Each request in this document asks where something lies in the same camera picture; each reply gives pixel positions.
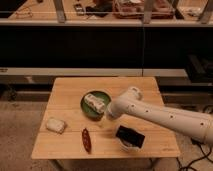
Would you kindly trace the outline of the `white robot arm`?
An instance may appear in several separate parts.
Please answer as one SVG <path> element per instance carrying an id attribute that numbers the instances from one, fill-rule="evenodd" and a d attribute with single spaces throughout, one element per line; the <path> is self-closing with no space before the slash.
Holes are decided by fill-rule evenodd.
<path id="1" fill-rule="evenodd" d="M 158 124 L 213 147 L 213 116 L 143 102 L 137 87 L 126 89 L 106 108 L 106 115 L 111 120 L 123 114 Z"/>

